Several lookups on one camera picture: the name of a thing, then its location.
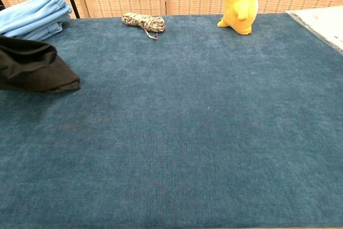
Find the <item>coiled rope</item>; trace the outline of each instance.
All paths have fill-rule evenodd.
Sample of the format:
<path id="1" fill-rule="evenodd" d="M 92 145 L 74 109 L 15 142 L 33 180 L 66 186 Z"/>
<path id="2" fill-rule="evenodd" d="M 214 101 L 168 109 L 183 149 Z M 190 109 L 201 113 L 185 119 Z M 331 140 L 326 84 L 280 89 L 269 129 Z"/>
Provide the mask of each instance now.
<path id="1" fill-rule="evenodd" d="M 146 35 L 154 40 L 158 39 L 159 32 L 164 32 L 166 30 L 166 24 L 162 17 L 152 17 L 128 12 L 122 16 L 122 22 L 133 27 L 141 27 Z M 155 32 L 156 35 L 151 36 L 149 32 Z"/>

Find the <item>black fabric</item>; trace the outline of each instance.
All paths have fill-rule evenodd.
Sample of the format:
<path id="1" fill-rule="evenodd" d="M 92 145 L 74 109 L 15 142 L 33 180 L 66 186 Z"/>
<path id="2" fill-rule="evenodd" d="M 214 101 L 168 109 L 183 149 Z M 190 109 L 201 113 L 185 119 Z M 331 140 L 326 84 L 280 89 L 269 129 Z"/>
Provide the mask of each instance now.
<path id="1" fill-rule="evenodd" d="M 0 35 L 0 90 L 79 90 L 80 79 L 53 45 Z"/>

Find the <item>light blue towel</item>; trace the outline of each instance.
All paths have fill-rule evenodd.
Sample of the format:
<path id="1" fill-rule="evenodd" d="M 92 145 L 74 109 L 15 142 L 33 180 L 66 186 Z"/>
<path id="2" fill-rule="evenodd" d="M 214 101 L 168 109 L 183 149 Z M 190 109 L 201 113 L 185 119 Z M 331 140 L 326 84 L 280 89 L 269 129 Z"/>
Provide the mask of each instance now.
<path id="1" fill-rule="evenodd" d="M 65 0 L 29 0 L 0 11 L 0 34 L 44 40 L 62 31 L 71 12 Z"/>

